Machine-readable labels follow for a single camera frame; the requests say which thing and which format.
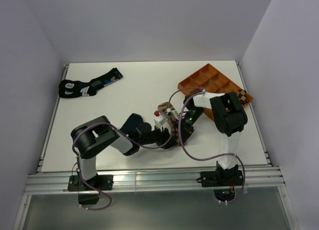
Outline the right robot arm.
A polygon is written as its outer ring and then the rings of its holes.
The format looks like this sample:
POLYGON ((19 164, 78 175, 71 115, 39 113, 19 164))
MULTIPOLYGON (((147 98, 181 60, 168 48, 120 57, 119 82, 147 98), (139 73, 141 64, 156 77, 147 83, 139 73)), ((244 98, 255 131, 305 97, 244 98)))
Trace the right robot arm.
POLYGON ((182 109, 188 109, 184 118, 179 119, 178 134, 180 144, 185 154, 196 161, 208 161, 217 159, 216 181, 221 185, 227 185, 238 172, 238 142, 248 118, 244 108, 235 92, 210 93, 206 91, 187 95, 183 101, 182 109), (196 158, 189 154, 182 140, 181 124, 183 122, 192 125, 202 115, 203 109, 210 109, 213 114, 217 130, 222 134, 220 153, 208 158, 196 158))

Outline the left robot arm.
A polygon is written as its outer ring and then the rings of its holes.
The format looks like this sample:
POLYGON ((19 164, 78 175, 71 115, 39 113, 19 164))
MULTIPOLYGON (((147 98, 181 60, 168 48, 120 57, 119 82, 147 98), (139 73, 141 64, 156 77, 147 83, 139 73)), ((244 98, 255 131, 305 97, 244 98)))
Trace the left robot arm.
POLYGON ((79 157, 79 184, 86 190, 101 184, 96 169, 96 156, 109 146, 124 156, 137 153, 142 145, 156 144, 163 149, 177 146, 176 136, 171 136, 167 128, 152 128, 138 114, 128 117, 119 129, 121 133, 109 124, 107 117, 102 115, 74 128, 70 133, 73 147, 77 148, 75 152, 79 157))

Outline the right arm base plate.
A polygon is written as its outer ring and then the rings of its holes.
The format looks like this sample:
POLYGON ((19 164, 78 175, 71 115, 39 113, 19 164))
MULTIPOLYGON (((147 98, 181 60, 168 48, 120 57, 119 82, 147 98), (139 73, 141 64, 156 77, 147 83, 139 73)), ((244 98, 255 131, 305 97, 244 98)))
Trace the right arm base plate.
POLYGON ((230 177, 219 177, 216 171, 202 171, 198 182, 202 187, 231 187, 231 186, 242 186, 244 177, 242 172, 239 170, 237 173, 230 177))

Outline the brown argyle sock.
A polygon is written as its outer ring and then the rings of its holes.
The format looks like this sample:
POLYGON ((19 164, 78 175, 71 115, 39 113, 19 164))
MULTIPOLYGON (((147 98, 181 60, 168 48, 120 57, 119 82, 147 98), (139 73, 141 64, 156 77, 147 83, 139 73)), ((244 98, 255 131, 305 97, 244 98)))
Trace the brown argyle sock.
MULTIPOLYGON (((162 111, 162 112, 166 113, 166 109, 167 108, 174 108, 174 107, 173 106, 168 107, 168 102, 165 102, 165 103, 162 103, 162 104, 158 105, 158 111, 162 111)), ((172 129, 175 128, 178 131, 178 121, 179 121, 179 119, 170 118, 170 116, 168 116, 168 117, 169 117, 169 119, 171 121, 171 124, 168 121, 168 123, 170 125, 169 130, 172 130, 172 129)))

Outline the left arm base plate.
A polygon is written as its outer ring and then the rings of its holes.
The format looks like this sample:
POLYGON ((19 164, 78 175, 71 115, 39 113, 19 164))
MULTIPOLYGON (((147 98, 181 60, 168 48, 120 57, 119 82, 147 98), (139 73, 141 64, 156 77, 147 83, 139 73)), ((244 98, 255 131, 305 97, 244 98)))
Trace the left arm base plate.
MULTIPOLYGON (((86 180, 86 182, 96 189, 109 191, 113 186, 113 175, 96 175, 92 179, 86 180)), ((93 189, 83 183, 78 175, 70 176, 67 191, 77 192, 92 190, 93 189)))

